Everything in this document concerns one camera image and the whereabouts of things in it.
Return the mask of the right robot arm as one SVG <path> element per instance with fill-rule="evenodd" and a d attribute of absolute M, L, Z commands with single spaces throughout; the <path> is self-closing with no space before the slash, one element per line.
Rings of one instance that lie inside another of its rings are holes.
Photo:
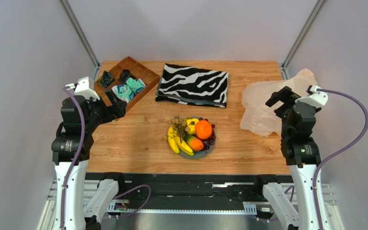
<path fill-rule="evenodd" d="M 274 112 L 282 120 L 281 151 L 292 175 L 298 208 L 276 180 L 264 183 L 263 196 L 285 230 L 331 229 L 322 195 L 320 151 L 311 137 L 315 114 L 327 103 L 328 94 L 312 85 L 307 92 L 308 96 L 301 97 L 286 86 L 272 93 L 265 103 L 268 107 L 283 103 Z"/>

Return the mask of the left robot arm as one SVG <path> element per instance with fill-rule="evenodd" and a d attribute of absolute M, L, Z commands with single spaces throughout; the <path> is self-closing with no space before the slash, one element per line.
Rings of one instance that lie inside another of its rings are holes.
<path fill-rule="evenodd" d="M 105 172 L 87 207 L 83 206 L 85 175 L 93 146 L 93 133 L 99 125 L 122 118 L 127 103 L 110 90 L 107 106 L 101 98 L 86 99 L 66 92 L 68 98 L 60 109 L 63 121 L 51 145 L 57 175 L 55 230 L 100 230 L 101 220 L 112 199 L 126 188 L 125 178 L 119 172 Z"/>

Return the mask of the dried longan bunch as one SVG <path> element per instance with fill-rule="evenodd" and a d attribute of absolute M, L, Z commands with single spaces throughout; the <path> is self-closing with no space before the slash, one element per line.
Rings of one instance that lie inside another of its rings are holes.
<path fill-rule="evenodd" d="M 187 123 L 183 117 L 179 115 L 174 116 L 171 119 L 171 125 L 173 127 L 172 137 L 179 138 L 179 143 L 182 143 L 186 135 Z"/>

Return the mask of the green orange mango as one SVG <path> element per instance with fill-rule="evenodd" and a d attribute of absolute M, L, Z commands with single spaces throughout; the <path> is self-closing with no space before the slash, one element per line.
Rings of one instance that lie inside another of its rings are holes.
<path fill-rule="evenodd" d="M 184 137 L 186 144 L 194 151 L 201 151 L 204 148 L 204 143 L 201 139 L 193 135 Z"/>

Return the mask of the red grape bunch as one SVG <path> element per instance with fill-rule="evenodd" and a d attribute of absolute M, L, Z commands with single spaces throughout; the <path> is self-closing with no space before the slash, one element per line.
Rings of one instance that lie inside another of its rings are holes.
<path fill-rule="evenodd" d="M 215 141 L 215 138 L 216 138 L 215 133 L 214 133 L 215 124 L 211 124 L 211 125 L 213 127 L 212 135 L 208 139 L 201 139 L 204 143 L 204 149 L 207 149 L 208 146 L 214 144 L 214 141 Z"/>

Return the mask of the orange fruit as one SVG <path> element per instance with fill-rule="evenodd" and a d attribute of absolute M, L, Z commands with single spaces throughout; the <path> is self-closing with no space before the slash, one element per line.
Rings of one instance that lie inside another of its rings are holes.
<path fill-rule="evenodd" d="M 212 135 L 212 131 L 212 125 L 206 119 L 200 120 L 195 125 L 195 134 L 200 139 L 208 139 Z"/>

